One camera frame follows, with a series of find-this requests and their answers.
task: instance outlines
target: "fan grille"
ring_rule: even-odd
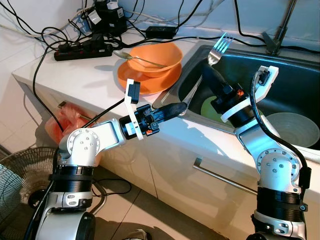
[[[49,185],[55,148],[36,147],[0,160],[0,234],[23,239],[34,209],[29,197]]]

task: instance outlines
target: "sneaker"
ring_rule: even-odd
[[[135,230],[123,240],[152,240],[151,235],[142,229]]]

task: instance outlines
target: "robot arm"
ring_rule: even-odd
[[[309,188],[311,169],[303,166],[302,160],[290,148],[263,131],[253,112],[252,99],[239,84],[228,85],[209,66],[203,67],[202,75],[217,96],[211,105],[222,114],[222,121],[229,120],[233,124],[234,134],[252,156],[260,175],[257,209],[251,216],[256,233],[247,240],[306,240],[304,212],[308,206],[303,203],[303,197]],[[259,79],[253,82],[257,102],[267,95],[277,75],[277,67],[259,68],[254,75]],[[267,129],[278,137],[268,120],[264,116],[261,118]]]
[[[86,212],[92,204],[92,179],[98,153],[125,144],[126,140],[159,132],[159,123],[186,110],[183,102],[153,110],[138,107],[140,83],[127,80],[124,103],[128,116],[113,118],[91,128],[79,128],[59,144],[61,159],[51,176],[54,181],[42,212],[35,240],[93,240],[95,217]]]

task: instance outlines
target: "power adapter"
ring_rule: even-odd
[[[155,39],[173,39],[176,31],[177,28],[175,26],[149,26],[145,30],[145,36]]]

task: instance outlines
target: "green plate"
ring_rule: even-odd
[[[232,124],[229,121],[223,122],[221,120],[222,114],[217,113],[214,107],[211,105],[211,101],[215,100],[216,98],[216,96],[211,96],[204,100],[201,107],[201,116],[232,127]]]

